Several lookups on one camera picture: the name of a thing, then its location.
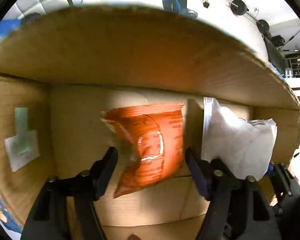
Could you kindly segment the orange snack bag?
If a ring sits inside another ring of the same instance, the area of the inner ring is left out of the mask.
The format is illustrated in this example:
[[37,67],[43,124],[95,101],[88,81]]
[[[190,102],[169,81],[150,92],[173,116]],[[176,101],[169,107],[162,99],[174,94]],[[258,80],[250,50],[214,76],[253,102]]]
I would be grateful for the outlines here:
[[119,178],[114,198],[170,178],[184,162],[182,103],[108,109],[101,120],[134,148]]

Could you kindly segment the open cardboard box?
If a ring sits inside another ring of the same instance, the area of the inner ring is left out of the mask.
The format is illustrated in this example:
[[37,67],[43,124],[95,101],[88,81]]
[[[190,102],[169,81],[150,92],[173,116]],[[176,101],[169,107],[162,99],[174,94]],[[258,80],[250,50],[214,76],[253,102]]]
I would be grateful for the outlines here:
[[300,103],[269,63],[218,29],[146,7],[73,7],[35,19],[0,41],[0,199],[24,226],[51,175],[68,178],[110,146],[119,162],[96,203],[109,239],[194,239],[207,202],[188,169],[113,198],[132,147],[101,120],[110,108],[183,104],[185,146],[200,152],[203,98],[238,116],[273,119],[272,160],[300,144]]

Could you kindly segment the black exercise machine in doorway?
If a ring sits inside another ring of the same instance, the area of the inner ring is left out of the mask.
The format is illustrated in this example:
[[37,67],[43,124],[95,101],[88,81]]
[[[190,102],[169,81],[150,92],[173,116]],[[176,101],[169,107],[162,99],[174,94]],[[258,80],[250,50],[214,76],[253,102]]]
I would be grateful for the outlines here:
[[281,35],[271,35],[269,31],[263,34],[268,61],[284,78],[300,78],[300,47],[286,48],[299,34],[300,29],[287,41]]

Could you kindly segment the white soft plastic bag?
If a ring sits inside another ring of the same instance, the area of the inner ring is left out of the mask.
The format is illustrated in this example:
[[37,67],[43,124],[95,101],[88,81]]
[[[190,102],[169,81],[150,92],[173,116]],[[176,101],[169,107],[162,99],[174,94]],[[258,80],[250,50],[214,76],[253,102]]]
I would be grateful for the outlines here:
[[221,159],[238,179],[266,174],[277,137],[273,119],[246,121],[215,98],[205,97],[201,158]]

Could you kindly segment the floor barbell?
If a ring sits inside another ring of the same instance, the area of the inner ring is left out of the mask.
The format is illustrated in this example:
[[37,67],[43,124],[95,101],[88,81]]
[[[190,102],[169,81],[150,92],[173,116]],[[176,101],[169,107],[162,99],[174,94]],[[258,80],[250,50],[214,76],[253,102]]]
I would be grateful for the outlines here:
[[230,9],[236,16],[247,16],[252,20],[261,34],[269,34],[270,26],[266,20],[258,20],[252,13],[249,12],[247,5],[242,0],[232,0],[230,2]]

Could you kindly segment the dumbbell on floor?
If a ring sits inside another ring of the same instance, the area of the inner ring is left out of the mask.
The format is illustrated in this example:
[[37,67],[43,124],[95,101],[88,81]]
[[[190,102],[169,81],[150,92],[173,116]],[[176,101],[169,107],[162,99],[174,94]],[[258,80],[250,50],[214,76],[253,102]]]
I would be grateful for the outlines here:
[[195,20],[198,18],[198,13],[194,10],[186,8],[184,10],[184,16]]

